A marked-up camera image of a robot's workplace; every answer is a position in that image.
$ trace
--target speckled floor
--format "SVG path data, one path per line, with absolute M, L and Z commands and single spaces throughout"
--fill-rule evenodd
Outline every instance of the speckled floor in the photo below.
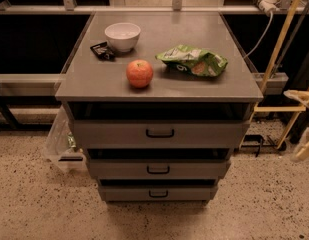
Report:
M 279 133 L 277 124 L 250 129 Z M 309 159 L 291 162 L 290 144 L 235 153 L 208 204 L 105 203 L 87 173 L 45 159 L 47 134 L 0 132 L 0 240 L 309 239 Z

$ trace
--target bag of chips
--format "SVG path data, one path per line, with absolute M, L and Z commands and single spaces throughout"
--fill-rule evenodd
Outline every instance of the bag of chips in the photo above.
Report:
M 168 67 L 202 77 L 216 77 L 227 66 L 227 59 L 206 49 L 187 45 L 178 45 L 168 51 L 159 53 L 156 59 Z

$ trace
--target red apple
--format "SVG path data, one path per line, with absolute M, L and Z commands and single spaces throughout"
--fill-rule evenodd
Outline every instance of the red apple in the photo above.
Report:
M 144 88 L 153 78 L 153 68 L 146 60 L 134 60 L 127 65 L 126 76 L 135 88 Z

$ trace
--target countertop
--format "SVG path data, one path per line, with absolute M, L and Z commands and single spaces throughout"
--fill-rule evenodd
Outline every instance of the countertop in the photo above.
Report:
M 118 22 L 141 27 L 135 48 L 100 61 L 90 47 L 105 41 L 104 30 Z M 227 58 L 216 78 L 190 76 L 169 69 L 155 55 L 178 44 L 206 48 Z M 126 66 L 135 59 L 149 61 L 154 77 L 145 89 L 135 89 L 126 78 Z M 61 101 L 258 102 L 263 99 L 221 16 L 214 12 L 98 12 L 90 22 L 61 83 Z

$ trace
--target bowl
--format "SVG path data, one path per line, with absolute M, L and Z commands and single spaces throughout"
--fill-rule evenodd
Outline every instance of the bowl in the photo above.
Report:
M 141 28 L 133 23 L 116 23 L 105 29 L 108 45 L 119 52 L 129 52 L 137 44 Z

